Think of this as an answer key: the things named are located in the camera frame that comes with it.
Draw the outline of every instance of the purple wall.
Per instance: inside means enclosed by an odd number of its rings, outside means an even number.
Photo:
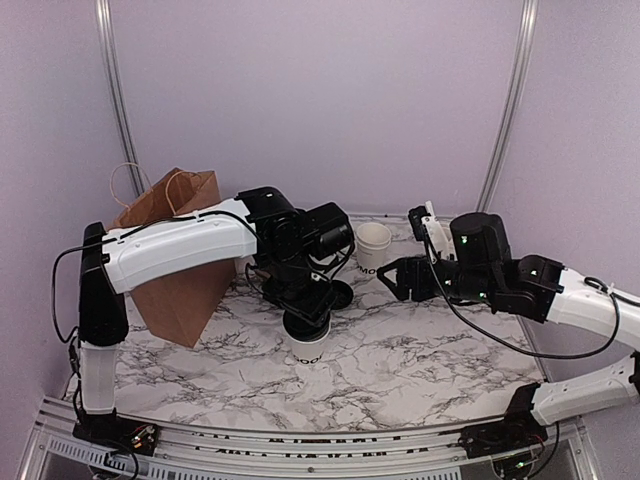
[[[11,479],[43,395],[70,373],[49,313],[52,262],[116,214],[108,179],[123,155],[93,3],[2,0],[0,11],[0,478]],[[78,270],[73,258],[60,271],[65,332]]]
[[[640,292],[640,6],[543,0],[507,162],[492,210],[514,254],[540,253]],[[540,351],[578,352],[601,337],[544,325]],[[618,346],[548,362],[555,380],[603,367]],[[605,479],[636,478],[638,407],[585,417]]]
[[[300,206],[475,207],[522,2],[112,2],[138,156]]]

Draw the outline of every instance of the marble surface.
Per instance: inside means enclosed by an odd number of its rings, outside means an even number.
[[[389,260],[423,252],[406,219],[378,220],[393,232]],[[151,336],[128,300],[118,410],[241,429],[397,429],[502,414],[517,387],[542,378],[533,359],[480,336],[442,300],[398,302],[353,260],[339,278],[354,287],[355,299],[333,313],[327,350],[312,366],[292,359],[282,312],[240,276],[194,349]],[[479,306],[463,311],[528,347],[514,317]],[[68,392],[74,388],[72,380]]]

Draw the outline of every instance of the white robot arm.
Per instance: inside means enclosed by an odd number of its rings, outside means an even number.
[[[142,454],[153,451],[153,437],[139,441],[140,425],[115,410],[116,355],[128,333],[123,293],[198,265],[253,255],[257,268],[270,274],[263,297],[286,312],[285,328],[313,334],[326,329],[330,309],[348,304],[353,294],[343,282],[318,275],[310,257],[321,260],[347,247],[347,255],[327,269],[343,265],[353,252],[347,215],[334,203],[296,209],[271,187],[149,225],[109,232],[102,224],[89,225],[80,280],[81,406],[74,435],[131,444]]]
[[[427,255],[401,258],[378,270],[378,278],[398,299],[423,301],[442,296],[459,318],[489,336],[464,319],[452,300],[485,303],[494,313],[508,312],[540,323],[571,325],[608,338],[606,345],[615,337],[640,350],[640,298],[594,284],[594,279],[548,258],[529,255],[512,259],[499,216],[470,213],[455,218],[445,229],[428,202],[426,207],[412,209],[409,220],[416,239],[425,243]],[[396,273],[395,282],[387,277],[390,271]],[[524,353],[575,359],[594,352]],[[532,435],[546,439],[543,427],[560,420],[638,403],[639,391],[640,358],[634,353],[602,370],[564,382],[519,388],[504,420],[465,429],[461,445],[470,457],[502,451],[505,445],[483,442],[488,436],[509,438],[510,448],[526,446]]]

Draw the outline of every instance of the white container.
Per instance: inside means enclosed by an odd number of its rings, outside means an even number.
[[[313,340],[311,342],[301,342],[296,340],[290,335],[287,335],[289,338],[289,346],[291,347],[291,354],[293,358],[296,359],[298,363],[303,365],[314,365],[318,363],[322,359],[322,355],[324,353],[324,347],[327,338],[329,337],[329,332],[331,331],[331,326],[327,329],[327,333],[325,333],[322,337],[317,340]]]
[[[381,223],[363,223],[356,229],[356,260],[362,273],[373,275],[384,265],[391,231]]]

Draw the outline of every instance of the paper bag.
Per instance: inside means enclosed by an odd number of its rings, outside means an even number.
[[[172,207],[176,215],[181,215],[219,202],[214,172],[190,173],[174,168],[122,212],[114,227],[172,217]],[[233,260],[223,260],[147,282],[135,288],[131,297],[153,335],[193,347],[234,276]]]

